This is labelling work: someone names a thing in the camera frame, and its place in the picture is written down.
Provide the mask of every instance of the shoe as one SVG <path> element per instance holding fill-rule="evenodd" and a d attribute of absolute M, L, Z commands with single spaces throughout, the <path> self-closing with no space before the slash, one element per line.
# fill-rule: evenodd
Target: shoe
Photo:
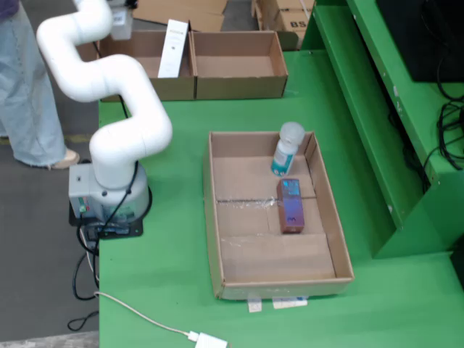
<path fill-rule="evenodd" d="M 79 160 L 80 156 L 77 152 L 66 149 L 65 158 L 58 163 L 51 165 L 49 169 L 68 169 L 70 166 L 78 164 Z"/>

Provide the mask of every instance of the gray floor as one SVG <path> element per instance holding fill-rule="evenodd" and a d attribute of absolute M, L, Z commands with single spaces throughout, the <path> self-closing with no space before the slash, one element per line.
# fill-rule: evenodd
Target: gray floor
<path fill-rule="evenodd" d="M 229 1 L 223 30 L 257 29 L 249 1 Z M 74 11 L 71 0 L 22 3 L 34 28 L 47 17 Z M 160 26 L 137 22 L 136 28 Z M 83 54 L 94 57 L 92 51 Z M 53 84 L 63 132 L 71 140 L 68 146 L 89 158 L 88 143 L 81 139 L 97 129 L 97 105 L 73 102 Z M 97 303 L 79 302 L 71 292 L 73 270 L 83 252 L 74 228 L 67 223 L 67 172 L 21 165 L 13 160 L 4 141 L 0 143 L 0 168 L 0 341 L 68 334 L 68 320 L 96 310 Z M 94 290 L 87 267 L 78 284 L 83 293 Z M 94 318 L 84 331 L 96 329 Z"/>

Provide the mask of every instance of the black monitor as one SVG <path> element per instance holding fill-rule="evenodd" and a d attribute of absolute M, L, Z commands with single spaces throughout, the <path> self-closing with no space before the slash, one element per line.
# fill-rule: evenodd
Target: black monitor
<path fill-rule="evenodd" d="M 463 0 L 377 0 L 415 81 L 464 82 Z"/>

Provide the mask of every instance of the green table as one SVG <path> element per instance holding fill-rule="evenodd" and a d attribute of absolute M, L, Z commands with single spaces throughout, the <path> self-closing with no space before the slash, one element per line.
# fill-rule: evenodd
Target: green table
<path fill-rule="evenodd" d="M 464 296 L 448 255 L 373 260 L 394 229 L 330 59 L 285 54 L 289 82 L 275 100 L 165 102 L 174 127 L 165 152 L 144 159 L 153 206 L 140 238 L 101 243 L 101 290 L 165 325 L 201 331 L 232 347 L 461 347 Z M 100 104 L 100 123 L 122 119 Z M 277 131 L 286 121 L 315 131 L 356 280 L 307 307 L 248 313 L 215 299 L 207 259 L 202 155 L 209 131 Z M 184 336 L 100 299 L 100 347 L 194 347 Z"/>

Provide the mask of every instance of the person's leg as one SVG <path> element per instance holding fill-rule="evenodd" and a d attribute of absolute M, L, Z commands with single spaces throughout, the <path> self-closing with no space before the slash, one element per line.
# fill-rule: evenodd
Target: person's leg
<path fill-rule="evenodd" d="M 47 166 L 65 158 L 50 80 L 22 6 L 0 22 L 0 124 L 17 160 Z"/>

